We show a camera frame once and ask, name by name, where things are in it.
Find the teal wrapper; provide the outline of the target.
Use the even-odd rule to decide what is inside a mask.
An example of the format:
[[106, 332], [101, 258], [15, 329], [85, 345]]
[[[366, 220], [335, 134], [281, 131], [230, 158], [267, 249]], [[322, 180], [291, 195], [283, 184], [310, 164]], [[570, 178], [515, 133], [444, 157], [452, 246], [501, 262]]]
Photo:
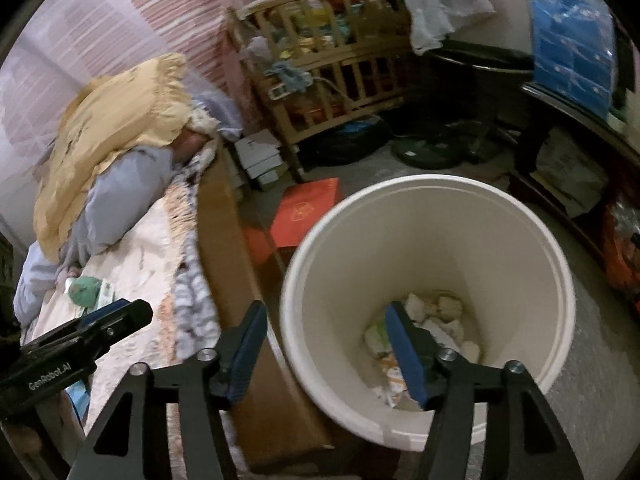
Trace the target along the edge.
[[98, 302], [102, 281], [93, 276], [78, 276], [68, 282], [67, 295], [76, 306], [93, 308]]

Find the white orange snack bag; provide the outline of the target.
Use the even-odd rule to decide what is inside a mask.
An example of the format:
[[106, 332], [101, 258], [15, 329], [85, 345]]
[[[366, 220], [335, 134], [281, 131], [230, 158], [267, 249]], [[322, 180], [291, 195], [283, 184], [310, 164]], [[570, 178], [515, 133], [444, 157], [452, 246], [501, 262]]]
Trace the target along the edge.
[[379, 399], [389, 408], [398, 408], [402, 402], [411, 401], [408, 386], [393, 353], [376, 359], [375, 366], [380, 380], [372, 387], [372, 391]]

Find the green white tissue pack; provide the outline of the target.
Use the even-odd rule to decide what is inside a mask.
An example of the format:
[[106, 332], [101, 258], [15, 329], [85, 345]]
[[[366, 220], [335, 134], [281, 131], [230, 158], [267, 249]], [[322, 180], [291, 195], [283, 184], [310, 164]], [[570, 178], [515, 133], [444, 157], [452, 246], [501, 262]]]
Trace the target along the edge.
[[363, 341], [375, 359], [382, 359], [393, 351], [385, 323], [382, 320], [378, 320], [366, 328], [363, 333]]

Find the cream plastic trash bin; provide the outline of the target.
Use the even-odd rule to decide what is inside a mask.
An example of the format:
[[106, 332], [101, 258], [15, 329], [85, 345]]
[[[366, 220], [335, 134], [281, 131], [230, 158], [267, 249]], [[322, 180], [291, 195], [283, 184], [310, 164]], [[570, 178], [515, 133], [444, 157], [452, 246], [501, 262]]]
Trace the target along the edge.
[[374, 395], [375, 367], [362, 336], [390, 302], [433, 292], [461, 299], [485, 364], [521, 361], [540, 390], [550, 390], [570, 351], [576, 311], [559, 243], [533, 211], [498, 188], [424, 174], [342, 200], [288, 266], [283, 344], [324, 414], [386, 448], [424, 448], [432, 415], [389, 408]]

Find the pink floral bed blanket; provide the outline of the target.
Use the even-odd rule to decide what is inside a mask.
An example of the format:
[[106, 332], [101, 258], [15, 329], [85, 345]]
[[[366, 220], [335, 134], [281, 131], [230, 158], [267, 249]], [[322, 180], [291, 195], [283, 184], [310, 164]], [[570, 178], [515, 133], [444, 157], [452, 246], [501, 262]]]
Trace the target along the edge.
[[90, 379], [85, 430], [92, 426], [130, 365], [179, 364], [212, 348], [221, 334], [217, 307], [198, 254], [198, 191], [216, 150], [206, 144], [164, 195], [124, 237], [91, 258], [82, 272], [111, 284], [118, 299], [146, 301], [152, 321], [99, 359]]

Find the grey-blue pillow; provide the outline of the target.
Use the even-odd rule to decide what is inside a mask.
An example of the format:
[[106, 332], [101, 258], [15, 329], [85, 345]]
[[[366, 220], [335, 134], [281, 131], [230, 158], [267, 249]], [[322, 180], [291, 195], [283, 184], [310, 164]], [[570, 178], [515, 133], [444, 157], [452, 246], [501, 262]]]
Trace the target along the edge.
[[85, 266], [91, 257], [119, 242], [164, 194], [174, 175], [170, 148], [139, 146], [97, 176], [58, 256], [48, 259], [38, 243], [28, 248], [13, 299], [21, 328], [39, 315], [58, 274], [69, 266]]

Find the red gift box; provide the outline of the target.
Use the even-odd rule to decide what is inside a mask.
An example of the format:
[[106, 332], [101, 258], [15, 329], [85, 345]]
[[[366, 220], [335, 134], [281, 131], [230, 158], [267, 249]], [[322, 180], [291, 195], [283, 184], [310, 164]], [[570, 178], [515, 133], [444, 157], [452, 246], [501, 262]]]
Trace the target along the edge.
[[278, 249], [296, 248], [310, 229], [343, 198], [340, 180], [322, 179], [287, 188], [270, 226]]

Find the black fan base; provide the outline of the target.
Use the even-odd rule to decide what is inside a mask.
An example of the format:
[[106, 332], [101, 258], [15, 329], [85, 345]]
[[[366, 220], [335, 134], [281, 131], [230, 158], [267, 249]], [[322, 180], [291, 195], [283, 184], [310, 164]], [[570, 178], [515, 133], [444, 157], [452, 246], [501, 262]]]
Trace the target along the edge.
[[422, 170], [444, 170], [459, 166], [464, 151], [450, 144], [425, 140], [397, 139], [390, 146], [392, 154], [403, 164]]

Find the stacked white boxes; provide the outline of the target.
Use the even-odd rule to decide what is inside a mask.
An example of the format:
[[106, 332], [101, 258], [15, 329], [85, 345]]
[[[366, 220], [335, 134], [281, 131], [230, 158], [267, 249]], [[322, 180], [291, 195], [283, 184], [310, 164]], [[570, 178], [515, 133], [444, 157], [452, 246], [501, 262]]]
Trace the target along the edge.
[[281, 143], [268, 129], [244, 136], [234, 147], [241, 167], [260, 186], [276, 183], [288, 171]]

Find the orange plastic bag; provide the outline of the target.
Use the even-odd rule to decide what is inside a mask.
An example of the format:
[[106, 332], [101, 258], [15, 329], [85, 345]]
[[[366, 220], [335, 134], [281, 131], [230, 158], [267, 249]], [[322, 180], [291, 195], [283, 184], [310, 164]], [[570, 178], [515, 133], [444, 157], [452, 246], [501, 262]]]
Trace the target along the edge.
[[608, 282], [639, 295], [639, 209], [620, 195], [604, 214], [602, 252]]

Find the dark wooden shelf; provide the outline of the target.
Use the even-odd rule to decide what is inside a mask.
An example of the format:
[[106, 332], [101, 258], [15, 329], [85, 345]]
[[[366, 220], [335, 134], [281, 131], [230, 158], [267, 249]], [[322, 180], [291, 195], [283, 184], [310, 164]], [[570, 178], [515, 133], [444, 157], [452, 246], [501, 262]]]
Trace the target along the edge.
[[[602, 119], [539, 84], [522, 85], [520, 104], [522, 130], [516, 141], [516, 172], [567, 221], [593, 255], [602, 257], [605, 205], [626, 184], [638, 190], [639, 153]], [[570, 218], [567, 206], [552, 196], [550, 185], [534, 179], [538, 155], [552, 132], [559, 133], [562, 141], [570, 142], [568, 152], [581, 157], [582, 166], [595, 166], [603, 174], [604, 185], [597, 192], [597, 203], [575, 218]]]

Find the yellow ruffled pillow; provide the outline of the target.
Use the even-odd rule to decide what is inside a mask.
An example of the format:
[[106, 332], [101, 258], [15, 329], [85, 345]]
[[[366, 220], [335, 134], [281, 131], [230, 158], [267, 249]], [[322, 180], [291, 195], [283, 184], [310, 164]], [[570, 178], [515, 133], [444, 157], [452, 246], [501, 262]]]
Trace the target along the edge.
[[97, 176], [132, 148], [163, 148], [179, 135], [192, 110], [185, 73], [186, 57], [166, 53], [94, 78], [66, 108], [34, 209], [48, 260], [58, 260]]

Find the wooden baby crib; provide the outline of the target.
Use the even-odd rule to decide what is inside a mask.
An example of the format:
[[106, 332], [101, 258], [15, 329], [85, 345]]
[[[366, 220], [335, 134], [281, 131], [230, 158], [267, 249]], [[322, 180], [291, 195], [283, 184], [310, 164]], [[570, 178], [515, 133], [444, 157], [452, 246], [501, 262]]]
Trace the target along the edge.
[[227, 30], [296, 180], [299, 143], [404, 99], [404, 0], [255, 0], [228, 9]]

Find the blue plastic wrapped package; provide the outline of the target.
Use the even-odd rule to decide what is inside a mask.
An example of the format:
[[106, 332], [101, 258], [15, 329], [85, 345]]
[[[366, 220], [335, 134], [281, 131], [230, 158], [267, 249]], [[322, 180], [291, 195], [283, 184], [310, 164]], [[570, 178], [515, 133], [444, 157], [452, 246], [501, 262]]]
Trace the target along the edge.
[[616, 75], [615, 32], [597, 0], [530, 0], [534, 81], [602, 119]]

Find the wooden bed frame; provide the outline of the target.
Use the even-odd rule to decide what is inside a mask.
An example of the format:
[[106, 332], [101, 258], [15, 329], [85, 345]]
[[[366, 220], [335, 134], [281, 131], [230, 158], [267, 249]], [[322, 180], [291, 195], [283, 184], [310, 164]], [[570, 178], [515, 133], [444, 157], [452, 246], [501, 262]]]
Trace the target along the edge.
[[286, 362], [248, 253], [224, 158], [198, 189], [198, 251], [219, 322], [231, 341], [222, 398], [231, 403], [236, 442], [250, 469], [323, 451], [328, 430]]

